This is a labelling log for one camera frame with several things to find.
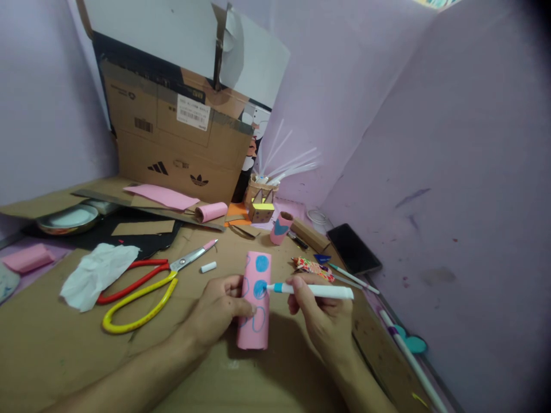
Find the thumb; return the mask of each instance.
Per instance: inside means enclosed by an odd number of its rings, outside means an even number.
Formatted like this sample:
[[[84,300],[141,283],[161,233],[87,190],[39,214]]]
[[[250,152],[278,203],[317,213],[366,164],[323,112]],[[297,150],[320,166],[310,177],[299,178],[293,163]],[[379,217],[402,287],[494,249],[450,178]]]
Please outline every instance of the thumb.
[[[317,306],[314,293],[298,275],[293,277],[292,281],[294,296],[297,299],[298,306],[307,318],[319,317],[322,312]]]
[[[257,307],[244,298],[228,298],[232,317],[252,317],[257,312]]]

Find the white eraser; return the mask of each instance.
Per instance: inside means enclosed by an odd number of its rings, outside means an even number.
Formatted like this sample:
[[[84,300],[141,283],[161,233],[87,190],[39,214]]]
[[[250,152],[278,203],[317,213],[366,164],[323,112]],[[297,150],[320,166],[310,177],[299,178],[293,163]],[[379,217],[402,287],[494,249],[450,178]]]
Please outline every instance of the white eraser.
[[[204,274],[207,271],[214,270],[216,268],[216,261],[211,262],[203,267],[201,267],[201,272]]]

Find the red scissor handle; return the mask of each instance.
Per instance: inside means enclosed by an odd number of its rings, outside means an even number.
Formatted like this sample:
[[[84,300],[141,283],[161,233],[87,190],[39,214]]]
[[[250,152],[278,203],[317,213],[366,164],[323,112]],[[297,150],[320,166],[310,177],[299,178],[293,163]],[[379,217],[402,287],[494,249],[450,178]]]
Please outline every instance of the red scissor handle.
[[[129,285],[124,290],[119,291],[118,293],[115,293],[113,295],[110,295],[109,297],[105,297],[103,295],[104,291],[99,295],[98,300],[96,301],[97,304],[109,304],[114,301],[117,301],[119,298],[124,297],[126,294],[129,294],[130,292],[134,291],[136,288],[140,287],[145,282],[151,280],[154,276],[156,276],[161,271],[170,271],[170,265],[168,264],[168,260],[143,260],[143,261],[134,261],[132,264],[130,264],[130,267],[128,267],[128,270],[131,270],[132,268],[137,267],[144,267],[144,266],[158,266],[157,268],[154,268],[149,274],[143,276],[139,280],[137,280],[134,284]]]

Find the smartphone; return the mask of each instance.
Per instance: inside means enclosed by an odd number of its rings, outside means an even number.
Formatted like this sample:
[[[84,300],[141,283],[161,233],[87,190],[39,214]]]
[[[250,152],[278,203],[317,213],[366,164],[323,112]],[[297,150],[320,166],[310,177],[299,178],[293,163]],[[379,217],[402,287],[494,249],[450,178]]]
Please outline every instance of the smartphone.
[[[352,275],[377,271],[383,267],[381,261],[367,248],[350,225],[342,224],[330,229],[327,236]]]

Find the fingernail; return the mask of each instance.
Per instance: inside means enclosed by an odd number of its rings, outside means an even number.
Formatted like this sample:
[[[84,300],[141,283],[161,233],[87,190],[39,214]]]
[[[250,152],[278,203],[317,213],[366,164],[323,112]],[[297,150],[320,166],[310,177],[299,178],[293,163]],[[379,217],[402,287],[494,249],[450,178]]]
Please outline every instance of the fingernail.
[[[304,280],[299,276],[296,276],[293,278],[293,285],[298,289],[302,288],[302,286],[304,285]]]

